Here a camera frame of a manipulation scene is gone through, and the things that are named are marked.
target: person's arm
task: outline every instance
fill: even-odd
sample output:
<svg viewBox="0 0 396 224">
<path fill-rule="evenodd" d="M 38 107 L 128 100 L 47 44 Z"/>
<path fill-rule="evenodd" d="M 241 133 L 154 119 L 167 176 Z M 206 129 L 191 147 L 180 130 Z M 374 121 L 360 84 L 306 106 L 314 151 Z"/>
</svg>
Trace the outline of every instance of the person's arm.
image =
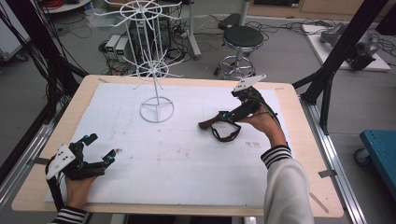
<svg viewBox="0 0 396 224">
<path fill-rule="evenodd" d="M 271 148 L 261 157 L 268 169 L 264 223 L 314 223 L 305 170 L 291 157 L 291 150 L 280 127 L 264 107 L 241 122 L 249 123 L 265 133 L 271 144 Z"/>
<path fill-rule="evenodd" d="M 90 177 L 83 180 L 71 180 L 65 178 L 67 188 L 67 204 L 59 211 L 58 216 L 52 220 L 54 224 L 78 224 L 82 223 L 86 215 L 83 210 L 88 201 L 88 193 L 91 184 L 96 177 Z"/>
</svg>

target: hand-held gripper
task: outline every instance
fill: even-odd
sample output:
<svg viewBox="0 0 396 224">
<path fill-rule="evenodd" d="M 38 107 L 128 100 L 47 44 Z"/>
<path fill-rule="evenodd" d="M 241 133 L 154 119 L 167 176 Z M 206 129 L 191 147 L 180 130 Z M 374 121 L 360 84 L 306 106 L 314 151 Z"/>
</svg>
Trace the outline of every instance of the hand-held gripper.
<svg viewBox="0 0 396 224">
<path fill-rule="evenodd" d="M 88 163 L 84 161 L 82 152 L 84 145 L 88 146 L 98 138 L 96 133 L 85 135 L 69 147 L 62 145 L 46 165 L 46 178 L 55 206 L 58 211 L 64 207 L 60 190 L 61 173 L 72 180 L 80 180 L 93 176 L 104 175 L 106 168 L 115 161 L 115 149 L 110 150 L 102 159 L 103 161 Z"/>
<path fill-rule="evenodd" d="M 220 142 L 233 141 L 241 129 L 241 126 L 236 124 L 236 122 L 246 118 L 247 116 L 254 115 L 261 106 L 265 107 L 270 116 L 274 118 L 277 125 L 280 127 L 276 113 L 272 110 L 271 106 L 265 103 L 260 92 L 252 86 L 263 78 L 265 78 L 265 75 L 242 78 L 231 92 L 233 97 L 238 98 L 242 104 L 232 111 L 220 111 L 213 119 L 199 122 L 198 125 L 200 128 L 207 129 L 211 127 L 212 133 Z M 218 131 L 212 127 L 212 124 L 218 121 L 224 121 L 234 125 L 236 127 L 236 131 L 231 133 L 230 136 L 220 137 Z"/>
</svg>

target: white sleeve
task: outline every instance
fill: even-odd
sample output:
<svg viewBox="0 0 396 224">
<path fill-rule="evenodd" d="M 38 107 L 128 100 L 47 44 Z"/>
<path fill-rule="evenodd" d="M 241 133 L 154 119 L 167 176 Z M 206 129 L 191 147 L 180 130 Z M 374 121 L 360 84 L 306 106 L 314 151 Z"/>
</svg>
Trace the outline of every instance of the white sleeve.
<svg viewBox="0 0 396 224">
<path fill-rule="evenodd" d="M 309 182 L 303 166 L 286 146 L 262 154 L 268 168 L 264 223 L 314 223 L 309 203 Z"/>
</svg>

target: aluminum rail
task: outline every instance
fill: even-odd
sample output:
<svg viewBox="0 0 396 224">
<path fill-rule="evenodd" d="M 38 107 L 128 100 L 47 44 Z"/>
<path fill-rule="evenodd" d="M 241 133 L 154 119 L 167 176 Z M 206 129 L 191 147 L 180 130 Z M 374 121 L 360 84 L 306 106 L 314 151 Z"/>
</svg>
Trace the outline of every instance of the aluminum rail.
<svg viewBox="0 0 396 224">
<path fill-rule="evenodd" d="M 28 148 L 26 148 L 3 184 L 0 186 L 0 210 L 7 203 L 14 190 L 21 185 L 27 174 L 29 174 L 33 167 L 32 165 L 29 165 L 29 162 L 34 160 L 41 152 L 44 145 L 47 144 L 54 126 L 53 120 L 49 124 L 43 124 L 41 126 Z"/>
<path fill-rule="evenodd" d="M 363 212 L 361 211 L 361 207 L 359 206 L 358 200 L 356 199 L 355 193 L 353 192 L 352 187 L 347 180 L 347 175 L 344 171 L 344 168 L 338 158 L 337 152 L 335 151 L 334 145 L 332 144 L 332 139 L 329 135 L 326 135 L 320 127 L 320 112 L 315 105 L 309 105 L 306 102 L 301 102 L 306 112 L 309 113 L 307 116 L 311 119 L 310 123 L 313 125 L 311 129 L 315 129 L 316 132 L 313 133 L 318 135 L 318 140 L 320 141 L 322 151 L 326 156 L 329 169 L 334 170 L 336 175 L 332 178 L 336 182 L 339 193 L 341 194 L 346 210 L 348 211 L 349 217 L 351 221 L 355 224 L 366 224 L 366 219 L 364 217 Z"/>
</svg>

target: black metal frame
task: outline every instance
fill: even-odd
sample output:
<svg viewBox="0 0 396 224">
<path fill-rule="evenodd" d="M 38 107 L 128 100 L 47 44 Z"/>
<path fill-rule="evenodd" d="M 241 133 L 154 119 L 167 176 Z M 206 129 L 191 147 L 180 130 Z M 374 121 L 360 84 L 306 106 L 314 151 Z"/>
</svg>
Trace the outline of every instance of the black metal frame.
<svg viewBox="0 0 396 224">
<path fill-rule="evenodd" d="M 323 92 L 319 124 L 325 134 L 329 134 L 327 124 L 335 73 L 387 2 L 388 0 L 365 0 L 319 70 L 292 84 L 294 89 L 298 89 L 311 82 L 306 92 L 301 95 L 301 100 L 310 105 L 315 105 Z"/>
<path fill-rule="evenodd" d="M 88 74 L 82 69 L 74 66 L 68 62 L 57 49 L 55 43 L 53 42 L 47 28 L 42 23 L 42 20 L 38 17 L 35 12 L 35 7 L 30 0 L 6 0 L 9 8 L 13 11 L 15 16 L 20 21 L 26 33 L 31 37 L 31 41 L 37 47 L 45 46 L 46 48 L 38 48 L 43 58 L 46 60 L 47 71 L 37 67 L 40 73 L 46 73 L 48 77 L 48 103 L 43 108 L 41 113 L 37 116 L 33 124 L 30 126 L 28 131 L 25 133 L 21 141 L 15 146 L 10 155 L 7 157 L 6 161 L 0 167 L 0 185 L 6 180 L 9 172 L 15 166 L 15 164 L 20 159 L 21 155 L 25 149 L 29 146 L 32 139 L 35 137 L 36 133 L 40 127 L 44 124 L 50 123 L 50 121 L 56 115 L 56 105 L 60 100 L 60 95 L 56 91 L 57 82 L 62 83 L 64 86 L 64 93 L 73 96 L 78 88 L 78 83 L 73 77 L 76 74 L 80 77 L 85 77 Z M 13 27 L 8 27 L 10 31 L 16 36 L 16 38 L 21 42 L 22 46 L 29 54 L 32 51 L 29 50 L 31 47 L 18 35 L 18 31 Z"/>
</svg>

